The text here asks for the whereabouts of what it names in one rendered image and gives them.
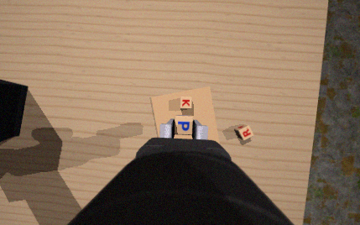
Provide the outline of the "tan square mat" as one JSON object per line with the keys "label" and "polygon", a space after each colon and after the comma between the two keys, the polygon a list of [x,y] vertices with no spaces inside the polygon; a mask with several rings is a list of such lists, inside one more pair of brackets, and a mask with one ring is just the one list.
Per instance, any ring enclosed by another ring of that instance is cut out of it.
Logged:
{"label": "tan square mat", "polygon": [[[191,109],[180,108],[180,97],[192,97]],[[151,99],[158,135],[161,123],[167,123],[171,118],[175,119],[175,115],[191,115],[193,120],[208,127],[208,140],[214,140],[220,144],[209,86],[151,97]]]}

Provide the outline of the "beige letter block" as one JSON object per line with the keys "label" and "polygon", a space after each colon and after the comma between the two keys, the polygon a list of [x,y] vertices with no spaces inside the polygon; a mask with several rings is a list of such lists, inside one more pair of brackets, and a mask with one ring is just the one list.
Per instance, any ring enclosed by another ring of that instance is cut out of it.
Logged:
{"label": "beige letter block", "polygon": [[192,97],[180,97],[180,108],[191,109]]}
{"label": "beige letter block", "polygon": [[175,134],[192,135],[193,117],[191,115],[175,115]]}
{"label": "beige letter block", "polygon": [[246,140],[246,139],[253,137],[253,132],[248,125],[242,124],[242,125],[236,127],[234,130],[235,130],[237,136],[242,140]]}

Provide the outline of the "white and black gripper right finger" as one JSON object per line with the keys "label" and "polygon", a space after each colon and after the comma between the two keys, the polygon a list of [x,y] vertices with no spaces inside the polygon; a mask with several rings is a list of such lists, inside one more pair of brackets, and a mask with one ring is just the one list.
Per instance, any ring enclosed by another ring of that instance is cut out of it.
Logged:
{"label": "white and black gripper right finger", "polygon": [[201,125],[197,120],[193,120],[192,138],[208,139],[208,127],[206,125]]}

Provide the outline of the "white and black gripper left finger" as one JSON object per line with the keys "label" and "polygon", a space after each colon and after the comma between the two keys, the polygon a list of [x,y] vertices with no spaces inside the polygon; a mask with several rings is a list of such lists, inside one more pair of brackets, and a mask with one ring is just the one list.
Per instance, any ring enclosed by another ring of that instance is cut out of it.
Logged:
{"label": "white and black gripper left finger", "polygon": [[161,123],[159,128],[160,138],[174,138],[175,136],[175,120],[171,118],[167,123]]}

